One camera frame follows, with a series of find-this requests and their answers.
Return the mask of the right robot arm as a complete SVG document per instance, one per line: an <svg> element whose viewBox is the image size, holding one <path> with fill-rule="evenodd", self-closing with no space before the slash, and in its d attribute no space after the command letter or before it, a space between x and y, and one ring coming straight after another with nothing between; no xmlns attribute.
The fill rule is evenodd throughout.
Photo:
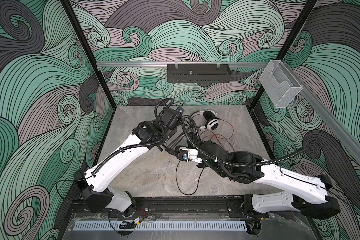
<svg viewBox="0 0 360 240"><path fill-rule="evenodd" d="M326 220L341 212L338 200L329 195L333 186L326 175L305 176L269 164L261 156L246 152L228 152L212 141L201 142L198 157L222 178L241 184L268 185L281 192L250 195L250 208L261 214L296 211L306 217Z"/></svg>

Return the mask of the white black headphones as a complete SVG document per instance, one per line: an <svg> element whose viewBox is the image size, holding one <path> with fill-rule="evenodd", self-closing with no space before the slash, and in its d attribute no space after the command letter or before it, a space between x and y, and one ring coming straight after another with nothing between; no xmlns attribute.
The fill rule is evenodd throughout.
<svg viewBox="0 0 360 240"><path fill-rule="evenodd" d="M198 126L198 130L202 132L207 130L213 131L220 124L219 122L220 119L218 118L218 114L213 110L200 110L191 114L192 118L195 116L203 116L203 118L206 120L206 122L203 125Z"/></svg>

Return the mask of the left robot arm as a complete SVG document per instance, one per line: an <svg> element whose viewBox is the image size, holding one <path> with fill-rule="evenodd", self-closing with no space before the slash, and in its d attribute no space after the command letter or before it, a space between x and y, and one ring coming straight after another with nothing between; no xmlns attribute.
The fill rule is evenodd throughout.
<svg viewBox="0 0 360 240"><path fill-rule="evenodd" d="M128 138L96 166L74 173L82 197L91 213L104 209L131 215L136 201L128 191L112 189L109 185L135 159L154 146L167 142L181 125L184 109L165 107L153 121L140 122Z"/></svg>

